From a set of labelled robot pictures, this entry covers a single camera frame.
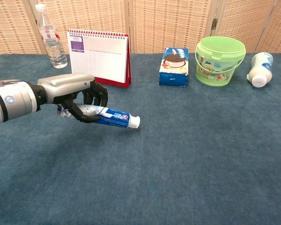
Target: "white plastic bottle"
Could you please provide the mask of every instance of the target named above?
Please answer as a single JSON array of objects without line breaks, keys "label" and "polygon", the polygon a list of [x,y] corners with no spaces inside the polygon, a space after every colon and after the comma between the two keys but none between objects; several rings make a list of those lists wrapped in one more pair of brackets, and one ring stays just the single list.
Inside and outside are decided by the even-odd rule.
[{"label": "white plastic bottle", "polygon": [[[139,116],[134,117],[130,113],[121,112],[97,105],[76,105],[83,112],[84,115],[98,115],[100,117],[100,120],[97,120],[94,123],[116,126],[121,128],[138,128],[141,122]],[[57,114],[60,117],[69,117],[75,119],[75,117],[67,109],[64,109],[61,105],[58,105],[57,107]]]},{"label": "white plastic bottle", "polygon": [[254,87],[261,88],[271,81],[273,60],[273,56],[267,52],[254,55],[251,61],[251,70],[247,75],[247,79]]},{"label": "white plastic bottle", "polygon": [[55,68],[64,68],[67,66],[67,56],[46,5],[36,4],[35,7],[37,10],[37,27],[51,63]]}]

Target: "spiral binding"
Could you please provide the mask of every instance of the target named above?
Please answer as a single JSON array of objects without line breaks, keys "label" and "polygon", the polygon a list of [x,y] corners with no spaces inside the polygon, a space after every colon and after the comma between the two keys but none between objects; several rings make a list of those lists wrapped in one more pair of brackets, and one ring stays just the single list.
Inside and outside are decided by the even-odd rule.
[{"label": "spiral binding", "polygon": [[68,29],[67,31],[69,32],[70,35],[125,39],[125,34],[119,32],[81,30],[81,29]]}]

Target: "robotic arm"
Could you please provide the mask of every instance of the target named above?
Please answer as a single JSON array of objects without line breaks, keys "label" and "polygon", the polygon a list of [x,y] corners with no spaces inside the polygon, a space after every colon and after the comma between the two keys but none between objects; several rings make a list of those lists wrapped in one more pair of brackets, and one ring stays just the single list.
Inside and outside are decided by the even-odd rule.
[{"label": "robotic arm", "polygon": [[79,121],[91,123],[99,116],[86,116],[74,103],[80,92],[83,103],[107,106],[107,89],[90,74],[64,74],[42,78],[33,85],[14,81],[3,85],[0,81],[0,123],[39,111],[43,104],[62,105]]}]

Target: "green plastic bucket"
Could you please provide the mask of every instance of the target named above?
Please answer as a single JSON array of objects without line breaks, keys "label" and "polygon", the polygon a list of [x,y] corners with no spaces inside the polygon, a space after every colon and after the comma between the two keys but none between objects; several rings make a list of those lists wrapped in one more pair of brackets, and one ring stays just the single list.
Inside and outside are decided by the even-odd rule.
[{"label": "green plastic bucket", "polygon": [[244,44],[236,39],[222,36],[203,38],[197,44],[195,53],[196,77],[209,86],[227,85],[245,54]]}]

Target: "toothpaste tube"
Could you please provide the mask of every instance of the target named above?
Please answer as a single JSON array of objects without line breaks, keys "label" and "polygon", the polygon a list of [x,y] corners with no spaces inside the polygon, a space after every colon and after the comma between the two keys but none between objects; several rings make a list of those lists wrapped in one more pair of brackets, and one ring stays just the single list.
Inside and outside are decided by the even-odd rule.
[{"label": "toothpaste tube", "polygon": [[[138,128],[140,125],[140,117],[134,117],[130,113],[113,110],[107,107],[97,105],[84,105],[76,104],[84,115],[94,116],[98,115],[99,120],[94,123],[111,125],[122,128]],[[58,105],[57,114],[60,117],[75,118],[67,109],[64,109],[61,105]]]}]

